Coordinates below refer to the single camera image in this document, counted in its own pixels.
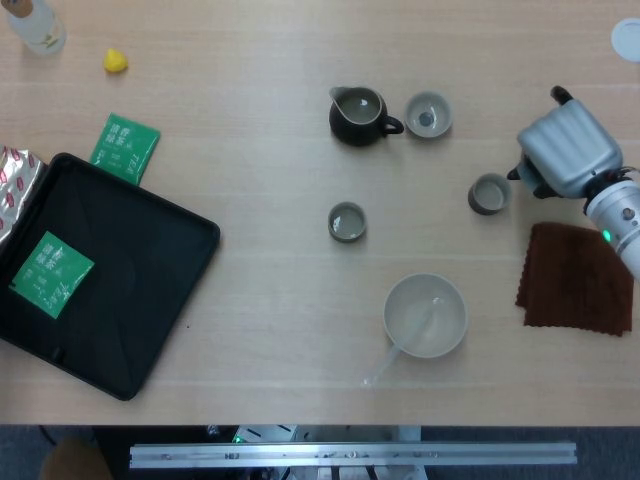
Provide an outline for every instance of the red and silver packaging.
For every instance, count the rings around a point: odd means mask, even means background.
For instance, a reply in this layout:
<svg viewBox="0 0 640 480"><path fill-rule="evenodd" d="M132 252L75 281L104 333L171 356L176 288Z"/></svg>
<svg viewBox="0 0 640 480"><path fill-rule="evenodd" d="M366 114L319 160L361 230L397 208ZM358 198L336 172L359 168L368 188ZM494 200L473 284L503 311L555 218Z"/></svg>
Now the red and silver packaging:
<svg viewBox="0 0 640 480"><path fill-rule="evenodd" d="M45 169L29 150L0 145L0 247L18 221L24 205Z"/></svg>

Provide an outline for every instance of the black tray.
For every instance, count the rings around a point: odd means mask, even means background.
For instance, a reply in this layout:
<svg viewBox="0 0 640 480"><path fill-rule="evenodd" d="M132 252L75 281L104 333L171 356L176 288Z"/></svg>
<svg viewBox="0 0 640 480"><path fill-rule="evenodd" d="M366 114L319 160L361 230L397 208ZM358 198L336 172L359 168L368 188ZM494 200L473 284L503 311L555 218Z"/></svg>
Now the black tray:
<svg viewBox="0 0 640 480"><path fill-rule="evenodd" d="M57 320L9 289L46 231L95 262ZM215 223L57 155L0 256L0 337L129 400L219 240Z"/></svg>

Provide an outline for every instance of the small ceramic cup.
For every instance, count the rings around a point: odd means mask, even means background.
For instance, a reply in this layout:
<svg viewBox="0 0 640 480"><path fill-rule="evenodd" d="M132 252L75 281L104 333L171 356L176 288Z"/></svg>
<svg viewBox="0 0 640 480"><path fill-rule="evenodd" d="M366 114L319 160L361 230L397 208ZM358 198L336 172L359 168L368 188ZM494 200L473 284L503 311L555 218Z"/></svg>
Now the small ceramic cup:
<svg viewBox="0 0 640 480"><path fill-rule="evenodd" d="M511 203L511 186L502 175L487 173L471 186L468 200L474 212L494 215Z"/></svg>
<svg viewBox="0 0 640 480"><path fill-rule="evenodd" d="M405 123L414 135L437 138L453 123L453 113L446 98L437 92L421 92L407 104Z"/></svg>
<svg viewBox="0 0 640 480"><path fill-rule="evenodd" d="M629 62L640 63L640 18L625 18L611 32L611 45Z"/></svg>
<svg viewBox="0 0 640 480"><path fill-rule="evenodd" d="M339 203L329 212L329 233L339 242L355 242L366 229L364 211L353 202Z"/></svg>

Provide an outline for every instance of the brown towel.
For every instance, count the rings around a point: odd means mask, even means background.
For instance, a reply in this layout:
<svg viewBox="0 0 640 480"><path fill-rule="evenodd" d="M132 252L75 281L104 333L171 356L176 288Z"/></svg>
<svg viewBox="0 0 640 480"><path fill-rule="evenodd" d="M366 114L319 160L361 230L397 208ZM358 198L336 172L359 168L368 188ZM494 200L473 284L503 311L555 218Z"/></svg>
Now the brown towel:
<svg viewBox="0 0 640 480"><path fill-rule="evenodd" d="M516 299L525 325L621 336L631 331L632 304L633 277L600 232L533 226Z"/></svg>

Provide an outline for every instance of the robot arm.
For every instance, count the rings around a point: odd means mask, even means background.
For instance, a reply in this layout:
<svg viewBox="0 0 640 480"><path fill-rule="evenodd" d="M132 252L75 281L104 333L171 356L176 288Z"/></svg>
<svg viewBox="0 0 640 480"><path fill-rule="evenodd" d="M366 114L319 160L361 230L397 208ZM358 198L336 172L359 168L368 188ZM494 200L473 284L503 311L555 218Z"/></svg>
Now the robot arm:
<svg viewBox="0 0 640 480"><path fill-rule="evenodd" d="M522 159L507 178L522 180L537 198L585 198L585 214L640 280L640 187L626 176L616 141L562 87L560 104L518 135Z"/></svg>

